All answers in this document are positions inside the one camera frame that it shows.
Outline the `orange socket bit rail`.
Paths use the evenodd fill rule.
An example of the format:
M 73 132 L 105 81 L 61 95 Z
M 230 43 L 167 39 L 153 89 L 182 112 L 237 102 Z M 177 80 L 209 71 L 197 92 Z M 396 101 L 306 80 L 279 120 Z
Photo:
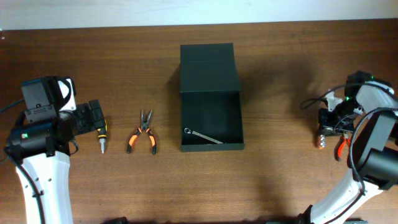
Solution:
M 323 149 L 326 146 L 326 136 L 324 134 L 318 133 L 318 147 Z

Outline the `black yellow screwdriver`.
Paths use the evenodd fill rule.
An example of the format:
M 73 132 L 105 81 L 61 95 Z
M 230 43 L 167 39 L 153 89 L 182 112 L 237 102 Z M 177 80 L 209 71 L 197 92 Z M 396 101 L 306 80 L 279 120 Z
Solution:
M 104 154 L 106 150 L 106 141 L 107 141 L 107 123 L 104 121 L 104 126 L 102 128 L 97 129 L 98 132 L 98 141 L 100 144 L 101 153 Z

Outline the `red diagonal cutters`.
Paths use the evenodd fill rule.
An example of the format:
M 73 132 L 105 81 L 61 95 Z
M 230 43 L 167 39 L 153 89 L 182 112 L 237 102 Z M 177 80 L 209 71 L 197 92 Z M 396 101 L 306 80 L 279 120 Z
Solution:
M 348 133 L 343 133 L 338 141 L 338 144 L 335 147 L 335 159 L 340 161 L 342 159 L 342 152 L 345 146 L 350 146 L 351 138 L 348 136 Z

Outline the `orange black needle-nose pliers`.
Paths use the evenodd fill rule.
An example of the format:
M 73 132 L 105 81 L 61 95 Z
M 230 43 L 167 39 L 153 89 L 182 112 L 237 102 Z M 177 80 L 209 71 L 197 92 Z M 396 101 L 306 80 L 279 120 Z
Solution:
M 132 152 L 132 148 L 133 148 L 135 141 L 142 133 L 146 133 L 150 139 L 152 155 L 157 154 L 157 141 L 156 141 L 153 131 L 149 127 L 151 118 L 152 118 L 152 110 L 150 110 L 147 114 L 144 113 L 144 110 L 141 110 L 140 126 L 137 127 L 137 129 L 133 132 L 133 134 L 131 135 L 131 137 L 129 138 L 128 143 L 127 143 L 126 152 L 128 154 L 130 154 Z

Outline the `silver ratchet wrench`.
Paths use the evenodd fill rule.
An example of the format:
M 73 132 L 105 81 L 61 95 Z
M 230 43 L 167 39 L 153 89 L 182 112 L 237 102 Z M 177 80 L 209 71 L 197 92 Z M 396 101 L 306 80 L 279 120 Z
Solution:
M 215 143 L 215 144 L 223 144 L 223 142 L 221 142 L 221 141 L 219 141 L 219 140 L 217 140 L 217 139 L 214 139 L 214 138 L 211 138 L 211 137 L 206 136 L 206 135 L 204 135 L 204 134 L 198 133 L 198 132 L 196 132 L 196 131 L 194 131 L 194 130 L 191 130 L 191 129 L 189 129 L 189 128 L 184 128 L 183 131 L 184 131 L 184 133 L 186 133 L 186 134 L 193 134 L 193 135 L 196 135 L 196 136 L 198 136 L 198 137 L 200 137 L 200 138 L 206 139 L 207 141 L 211 141 L 211 142 L 213 142 L 213 143 Z

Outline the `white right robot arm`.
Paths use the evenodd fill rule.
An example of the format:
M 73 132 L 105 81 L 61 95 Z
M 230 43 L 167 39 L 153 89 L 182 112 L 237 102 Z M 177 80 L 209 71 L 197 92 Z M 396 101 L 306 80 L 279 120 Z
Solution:
M 320 202 L 310 205 L 294 223 L 350 223 L 350 216 L 369 199 L 397 185 L 397 151 L 386 146 L 397 142 L 397 97 L 392 85 L 370 73 L 357 71 L 341 86 L 300 104 L 307 109 L 323 102 L 318 111 L 319 146 L 325 138 L 340 137 L 336 160 L 348 147 L 348 171 Z

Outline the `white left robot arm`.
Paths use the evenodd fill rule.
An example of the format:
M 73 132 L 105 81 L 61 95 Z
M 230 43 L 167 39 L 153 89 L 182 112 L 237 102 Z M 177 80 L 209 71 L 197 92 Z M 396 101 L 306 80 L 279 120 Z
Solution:
M 28 223 L 73 223 L 69 193 L 70 146 L 76 136 L 96 131 L 106 149 L 107 125 L 100 103 L 77 104 L 70 77 L 22 83 L 26 109 L 18 116 L 4 152 L 16 167 Z

